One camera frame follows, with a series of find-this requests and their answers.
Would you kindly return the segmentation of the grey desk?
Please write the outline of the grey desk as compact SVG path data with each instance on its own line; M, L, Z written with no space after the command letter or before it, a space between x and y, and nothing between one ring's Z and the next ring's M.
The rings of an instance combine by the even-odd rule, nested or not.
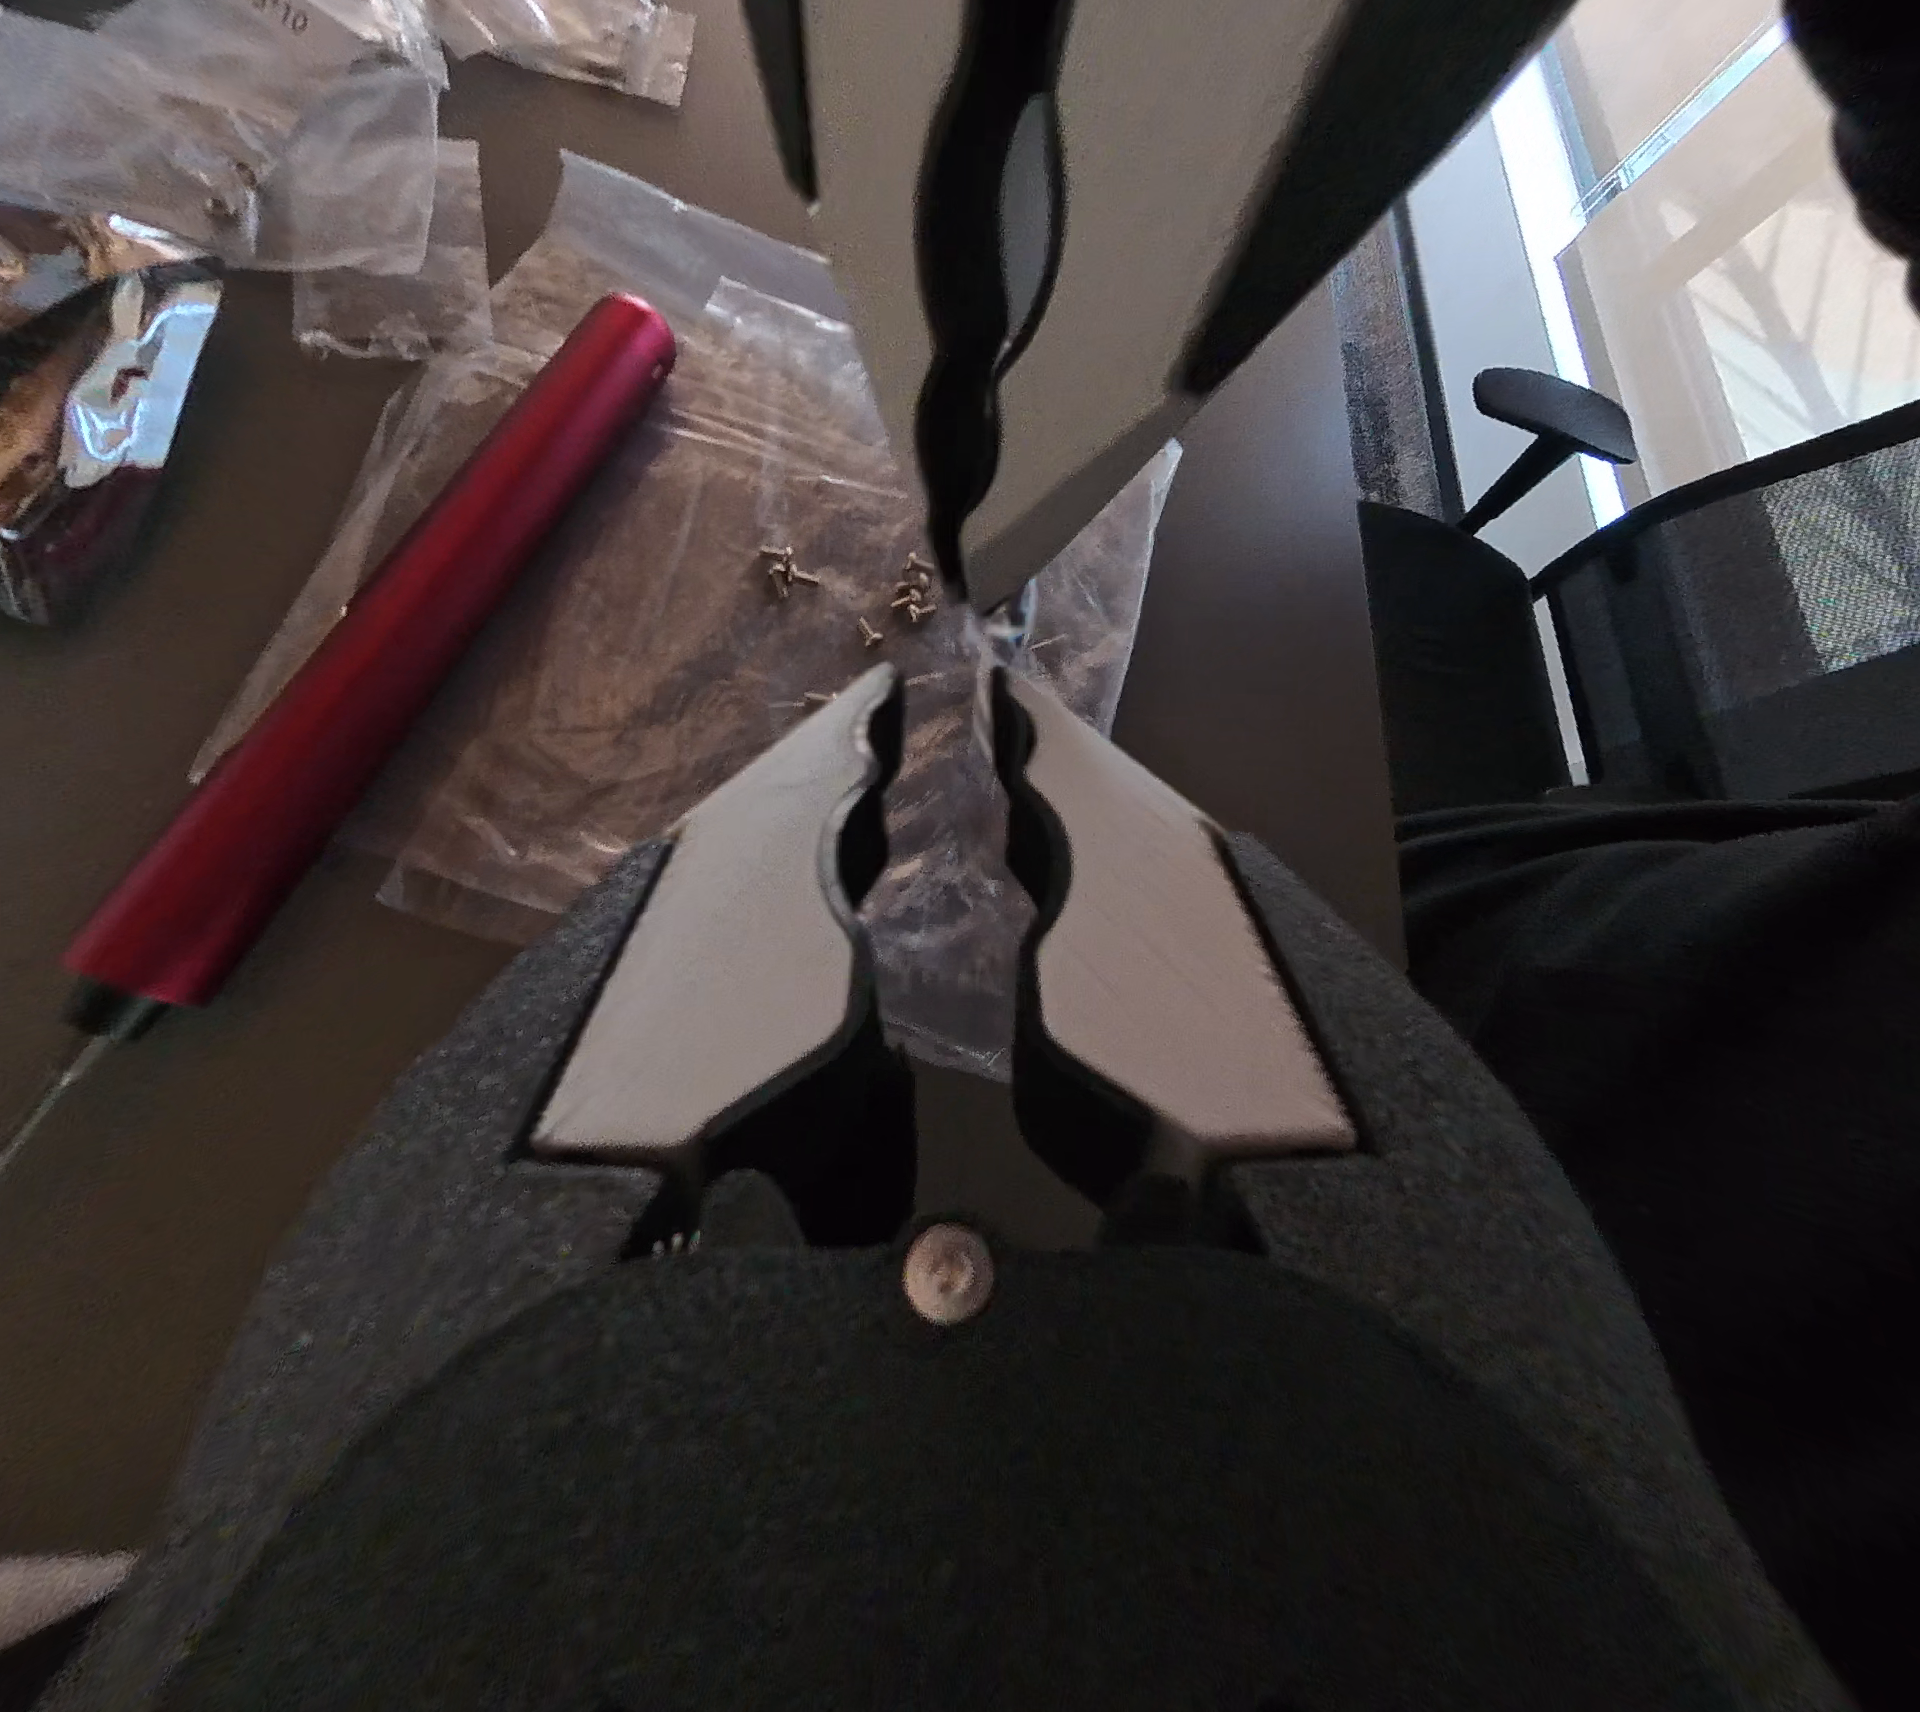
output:
M446 126L482 149L489 266L542 233L560 151L806 245L738 0L667 0L677 114L474 60ZM400 370L304 357L287 287L237 278L141 546L71 628L4 625L4 1136L60 1077L62 954L180 811L187 766L311 570ZM1191 423L1116 742L1255 837L1403 962L1331 293ZM225 992L108 1051L4 1171L4 1587L137 1553L284 1231L391 1082L508 953L380 908L332 853Z

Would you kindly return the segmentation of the pile of clear plastic bags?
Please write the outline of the pile of clear plastic bags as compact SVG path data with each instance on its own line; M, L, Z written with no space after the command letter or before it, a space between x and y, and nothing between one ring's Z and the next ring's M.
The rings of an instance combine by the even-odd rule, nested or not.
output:
M444 89L422 0L4 8L4 204L230 269L409 277Z

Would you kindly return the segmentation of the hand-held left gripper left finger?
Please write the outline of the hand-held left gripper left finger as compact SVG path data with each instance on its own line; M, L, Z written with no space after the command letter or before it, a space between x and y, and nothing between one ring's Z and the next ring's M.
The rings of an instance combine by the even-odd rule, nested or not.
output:
M698 1162L871 1010L844 837L899 762L902 680L858 675L674 829L531 1121L546 1162Z

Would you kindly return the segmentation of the red electric screwdriver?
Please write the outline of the red electric screwdriver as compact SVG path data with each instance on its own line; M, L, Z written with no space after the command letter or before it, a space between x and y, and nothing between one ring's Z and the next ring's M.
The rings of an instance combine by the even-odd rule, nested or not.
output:
M658 309L602 296L347 597L66 947L63 1020L81 1040L11 1130L4 1171L102 1055L220 995L674 358Z

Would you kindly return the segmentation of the scattered small silver screws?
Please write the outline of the scattered small silver screws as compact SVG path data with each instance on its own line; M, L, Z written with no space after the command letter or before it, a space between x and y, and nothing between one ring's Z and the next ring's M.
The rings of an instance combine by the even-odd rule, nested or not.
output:
M938 563L920 544L906 549L897 570L879 592L868 594L853 588L849 601L831 608L828 608L828 592L833 588L828 584L828 573L804 567L794 546L759 544L754 552L754 568L772 608L779 610L796 597L820 597L821 602L820 655L826 669L820 675L796 675L797 693L774 700L779 712L796 716L821 710L835 697L835 686L848 669L864 669L870 660L879 660L886 648L902 645L907 634L918 634L947 617Z

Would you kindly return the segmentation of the silver foil bag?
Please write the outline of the silver foil bag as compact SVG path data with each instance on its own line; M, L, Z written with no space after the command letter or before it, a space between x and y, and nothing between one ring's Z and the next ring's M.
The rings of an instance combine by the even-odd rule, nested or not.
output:
M196 243L1 206L1 612L54 628L132 554L223 301Z

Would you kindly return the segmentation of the large window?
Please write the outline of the large window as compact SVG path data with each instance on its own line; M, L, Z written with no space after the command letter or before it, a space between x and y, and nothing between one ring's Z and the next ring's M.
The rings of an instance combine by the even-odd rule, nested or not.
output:
M1782 0L1575 0L1407 199L1467 501L1522 438L1513 366L1622 405L1637 462L1557 473L1489 525L1526 570L1624 510L1915 397L1905 271L1862 229Z

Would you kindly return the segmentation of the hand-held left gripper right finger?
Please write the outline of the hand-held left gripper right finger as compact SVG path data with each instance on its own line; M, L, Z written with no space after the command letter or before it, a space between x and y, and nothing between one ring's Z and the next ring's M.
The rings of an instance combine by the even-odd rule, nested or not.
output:
M1007 669L1005 866L1030 905L1012 1049L1044 1162L1337 1158L1361 1145L1206 812Z

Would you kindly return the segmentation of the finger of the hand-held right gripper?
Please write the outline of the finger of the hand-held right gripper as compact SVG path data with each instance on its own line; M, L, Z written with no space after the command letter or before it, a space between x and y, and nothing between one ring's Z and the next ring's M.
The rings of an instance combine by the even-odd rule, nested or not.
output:
M981 0L739 0L779 162L811 214L882 426L920 474L926 535L955 587L993 587L968 532L996 473L981 400L992 254L966 241L938 269L940 220L984 210L934 190L968 89Z
M1532 59L1574 0L1046 0L968 112L1042 114L1046 239L938 490L973 610L1016 601Z

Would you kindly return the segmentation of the black mesh office chair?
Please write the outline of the black mesh office chair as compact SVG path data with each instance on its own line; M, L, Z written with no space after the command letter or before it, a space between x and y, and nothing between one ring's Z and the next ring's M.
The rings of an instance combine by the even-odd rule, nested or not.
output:
M1556 559L1532 594L1590 787L1915 791L1915 402L1676 487Z

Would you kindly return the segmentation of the large clear plastic bag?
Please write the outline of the large clear plastic bag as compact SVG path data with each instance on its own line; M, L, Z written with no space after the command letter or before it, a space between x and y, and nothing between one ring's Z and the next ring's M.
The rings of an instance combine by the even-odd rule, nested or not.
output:
M394 862L380 901L524 942L644 837L797 721L817 594L769 607L755 549L871 597L920 508L823 260L564 151L540 236L493 283L491 334L402 381L284 621L190 766L251 728L444 485L616 290L677 363L400 752L347 842Z

